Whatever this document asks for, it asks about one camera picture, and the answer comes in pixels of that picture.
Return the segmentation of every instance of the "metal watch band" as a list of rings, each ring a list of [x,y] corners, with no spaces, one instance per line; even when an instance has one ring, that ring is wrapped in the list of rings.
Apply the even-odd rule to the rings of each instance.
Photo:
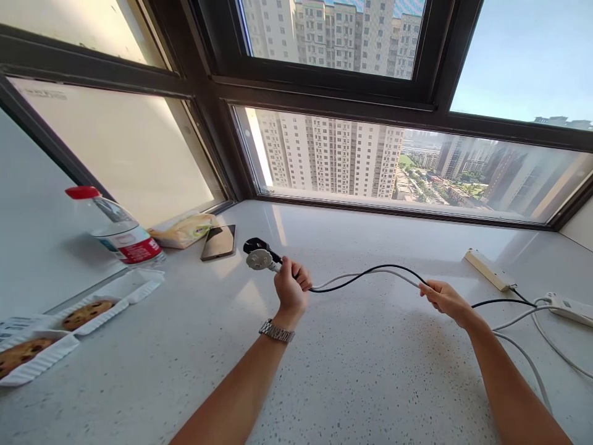
[[[295,337],[294,331],[287,331],[286,329],[279,328],[272,324],[272,319],[269,318],[259,330],[260,334],[265,334],[274,340],[280,340],[285,343],[290,343]]]

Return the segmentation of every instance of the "white countertop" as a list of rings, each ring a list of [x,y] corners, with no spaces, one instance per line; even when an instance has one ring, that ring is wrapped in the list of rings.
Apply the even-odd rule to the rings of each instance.
[[[593,253],[550,232],[519,231],[247,201],[219,216],[237,225],[237,254],[200,261],[202,243],[172,252],[166,281],[32,383],[0,391],[0,442],[25,445],[165,444],[232,369],[277,309],[269,271],[245,265],[251,237],[304,263],[319,284],[381,263],[450,282],[470,302],[500,298],[463,255],[476,248],[528,299],[556,292],[593,304]],[[491,324],[522,313],[478,310]],[[593,333],[542,313],[562,350],[593,370]],[[530,354],[554,414],[575,444],[591,443],[593,381],[572,370],[531,319],[505,334]],[[525,359],[505,345],[532,388]],[[249,443],[497,443],[465,333],[418,290],[375,274],[309,309]]]

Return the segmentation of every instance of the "city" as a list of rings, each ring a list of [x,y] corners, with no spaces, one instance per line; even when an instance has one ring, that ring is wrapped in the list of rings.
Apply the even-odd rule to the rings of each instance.
[[[252,54],[410,79],[424,2],[349,3],[244,0]],[[251,131],[261,134],[259,160],[274,187],[542,219],[593,168],[582,153],[246,110]],[[590,121],[565,116],[533,122],[593,130]]]

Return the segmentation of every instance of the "black cable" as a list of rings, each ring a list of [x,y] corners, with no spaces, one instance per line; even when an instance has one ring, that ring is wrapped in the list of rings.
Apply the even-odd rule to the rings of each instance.
[[[351,280],[349,280],[349,281],[347,281],[347,282],[345,282],[343,284],[340,284],[339,286],[330,287],[329,289],[309,289],[309,292],[315,292],[317,294],[321,294],[323,292],[331,292],[332,290],[340,289],[341,287],[344,287],[344,286],[350,284],[351,282],[359,279],[361,276],[363,276],[365,274],[368,274],[369,272],[372,272],[375,269],[380,269],[380,268],[383,268],[383,267],[394,267],[394,268],[397,268],[397,269],[403,269],[403,270],[405,270],[407,272],[410,272],[412,275],[414,275],[416,278],[418,278],[420,281],[422,281],[425,285],[428,286],[428,283],[420,275],[418,275],[413,270],[410,270],[410,269],[408,269],[408,268],[406,268],[404,266],[398,266],[398,265],[380,265],[380,266],[372,267],[372,268],[370,268],[370,269],[368,269],[368,270],[366,270],[364,272],[359,273],[353,279],[351,279]]]
[[[526,304],[528,306],[532,306],[532,307],[536,307],[536,305],[534,305],[533,303],[529,303],[528,301],[522,301],[522,300],[510,300],[510,299],[495,299],[495,300],[486,300],[483,302],[479,302],[476,303],[474,305],[472,305],[472,307],[475,309],[479,306],[483,306],[485,304],[490,304],[490,303],[502,303],[502,302],[506,302],[506,303],[521,303],[521,304]]]
[[[514,287],[511,288],[511,292],[514,292],[517,297],[519,297],[521,300],[523,300],[526,303],[529,303],[530,305],[532,305],[533,307],[535,307],[536,305],[534,305],[532,302],[530,302],[528,299],[526,299],[525,297],[523,297],[518,291],[517,289],[515,289]]]

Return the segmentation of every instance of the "cookie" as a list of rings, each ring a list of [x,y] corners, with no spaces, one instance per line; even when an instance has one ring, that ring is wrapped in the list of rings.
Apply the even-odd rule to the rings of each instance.
[[[6,377],[23,363],[33,360],[37,354],[54,342],[55,340],[46,338],[29,340],[0,352],[0,379]]]
[[[62,327],[66,331],[75,331],[96,316],[101,315],[103,312],[107,312],[114,305],[115,303],[110,302],[109,300],[99,300],[86,306],[82,306],[82,308],[76,309],[69,316],[64,318]]]

